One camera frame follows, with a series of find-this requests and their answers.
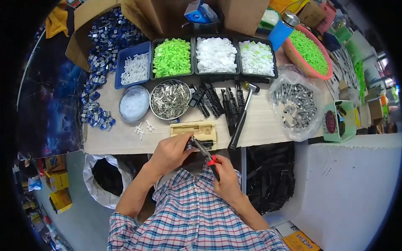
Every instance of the plaid shirt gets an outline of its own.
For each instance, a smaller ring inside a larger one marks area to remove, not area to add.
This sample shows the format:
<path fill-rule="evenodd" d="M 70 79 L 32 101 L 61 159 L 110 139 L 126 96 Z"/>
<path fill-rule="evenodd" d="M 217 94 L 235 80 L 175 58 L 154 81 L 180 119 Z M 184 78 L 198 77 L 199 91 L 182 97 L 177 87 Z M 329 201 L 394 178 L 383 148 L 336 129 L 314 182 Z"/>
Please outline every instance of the plaid shirt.
<path fill-rule="evenodd" d="M 152 198 L 155 213 L 142 225 L 112 214 L 108 250 L 288 250 L 275 230 L 254 231 L 240 220 L 214 192 L 206 166 L 196 176 L 180 169 Z"/>

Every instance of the hammer head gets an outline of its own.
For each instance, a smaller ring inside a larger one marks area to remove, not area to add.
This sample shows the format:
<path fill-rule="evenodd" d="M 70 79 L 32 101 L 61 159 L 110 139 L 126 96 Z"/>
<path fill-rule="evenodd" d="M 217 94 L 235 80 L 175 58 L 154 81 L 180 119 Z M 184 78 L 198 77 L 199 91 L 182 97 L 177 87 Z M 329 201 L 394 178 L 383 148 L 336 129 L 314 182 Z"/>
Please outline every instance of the hammer head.
<path fill-rule="evenodd" d="M 260 88 L 256 86 L 255 84 L 249 83 L 248 81 L 244 81 L 244 86 L 248 89 L 253 90 L 253 92 L 258 93 L 260 91 Z"/>

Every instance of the metal bowl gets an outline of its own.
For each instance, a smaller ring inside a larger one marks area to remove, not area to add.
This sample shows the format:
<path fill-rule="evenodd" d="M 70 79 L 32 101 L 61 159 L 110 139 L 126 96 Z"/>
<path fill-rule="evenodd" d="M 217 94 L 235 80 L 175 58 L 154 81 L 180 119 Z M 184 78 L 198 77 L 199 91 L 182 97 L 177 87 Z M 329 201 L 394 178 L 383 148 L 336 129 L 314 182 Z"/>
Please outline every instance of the metal bowl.
<path fill-rule="evenodd" d="M 124 97 L 130 90 L 133 90 L 133 89 L 135 89 L 135 88 L 142 88 L 142 89 L 144 89 L 144 90 L 147 91 L 147 93 L 148 93 L 148 107 L 147 107 L 147 109 L 143 112 L 143 114 L 142 114 L 141 116 L 139 116 L 139 118 L 138 118 L 137 120 L 129 121 L 129 120 L 125 119 L 125 118 L 121 115 L 121 113 L 120 113 L 120 103 L 121 103 L 121 100 L 123 99 L 123 97 Z M 141 120 L 141 119 L 145 116 L 145 114 L 147 113 L 147 111 L 148 111 L 148 108 L 149 108 L 149 106 L 150 106 L 150 100 L 151 100 L 150 93 L 149 93 L 149 91 L 148 91 L 145 87 L 143 87 L 143 86 L 132 86 L 132 87 L 128 88 L 128 89 L 125 90 L 125 91 L 123 92 L 123 94 L 121 95 L 121 98 L 120 98 L 120 101 L 119 101 L 119 106 L 117 107 L 117 110 L 119 111 L 119 115 L 120 115 L 121 119 L 124 120 L 124 121 L 127 122 L 127 123 L 133 123 L 133 122 L 137 122 L 137 121 Z"/>
<path fill-rule="evenodd" d="M 150 101 L 151 101 L 152 95 L 153 95 L 153 93 L 155 92 L 155 90 L 157 89 L 157 87 L 160 86 L 161 84 L 167 82 L 167 81 L 176 81 L 176 82 L 179 82 L 179 83 L 184 84 L 184 85 L 188 88 L 188 90 L 189 90 L 190 99 L 188 100 L 188 102 L 190 102 L 190 100 L 191 100 L 191 91 L 190 91 L 189 86 L 188 86 L 186 83 L 184 83 L 183 81 L 176 80 L 176 79 L 165 80 L 165 81 L 161 82 L 160 84 L 158 84 L 157 86 L 155 86 L 155 88 L 154 88 L 154 89 L 152 90 L 152 92 L 151 92 Z M 180 116 L 182 116 L 182 115 L 189 109 L 189 106 L 187 106 L 187 108 L 184 110 L 184 112 L 182 112 L 180 115 L 178 115 L 178 116 L 176 116 L 176 117 L 173 117 L 173 118 L 162 118 L 162 117 L 156 115 L 154 109 L 152 108 L 152 105 L 150 105 L 150 107 L 151 107 L 151 111 L 155 114 L 155 116 L 157 116 L 158 118 L 163 119 L 163 120 L 174 120 L 174 119 L 177 119 L 177 118 L 179 118 Z"/>

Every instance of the hand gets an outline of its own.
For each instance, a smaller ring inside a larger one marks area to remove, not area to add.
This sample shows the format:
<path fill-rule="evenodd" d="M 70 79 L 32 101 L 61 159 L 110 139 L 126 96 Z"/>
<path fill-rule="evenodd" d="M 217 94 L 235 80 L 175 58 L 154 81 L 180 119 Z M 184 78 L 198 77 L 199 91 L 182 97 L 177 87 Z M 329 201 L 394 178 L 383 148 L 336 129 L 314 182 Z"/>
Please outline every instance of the hand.
<path fill-rule="evenodd" d="M 231 207 L 236 209 L 238 204 L 241 204 L 242 201 L 247 197 L 242 193 L 239 185 L 239 181 L 237 179 L 236 171 L 232 166 L 230 160 L 221 155 L 215 155 L 216 159 L 221 163 L 216 163 L 216 169 L 219 172 L 220 181 L 216 178 L 214 181 L 215 192 L 224 199 Z"/>
<path fill-rule="evenodd" d="M 152 172 L 162 177 L 181 166 L 183 161 L 195 150 L 194 147 L 185 150 L 189 138 L 193 135 L 194 132 L 188 132 L 159 141 L 154 154 L 147 163 Z"/>

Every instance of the hammer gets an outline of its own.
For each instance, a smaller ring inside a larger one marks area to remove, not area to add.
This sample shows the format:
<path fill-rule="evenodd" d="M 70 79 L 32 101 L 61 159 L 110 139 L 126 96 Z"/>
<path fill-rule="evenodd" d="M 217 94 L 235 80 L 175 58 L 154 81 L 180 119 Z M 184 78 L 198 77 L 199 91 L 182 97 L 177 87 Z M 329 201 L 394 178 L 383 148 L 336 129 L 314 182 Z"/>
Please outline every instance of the hammer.
<path fill-rule="evenodd" d="M 249 92 L 247 95 L 246 104 L 244 105 L 243 114 L 240 117 L 239 123 L 237 124 L 237 127 L 236 127 L 236 131 L 233 134 L 232 139 L 230 140 L 230 143 L 228 146 L 228 149 L 231 149 L 231 150 L 233 150 L 237 147 L 237 142 L 239 141 L 240 133 L 242 132 L 244 122 L 246 121 L 247 107 L 248 107 L 248 104 L 250 103 L 251 95 L 253 92 L 258 93 L 260 91 L 260 88 L 252 83 L 245 81 L 244 84 L 245 84 L 245 87 L 249 89 Z"/>

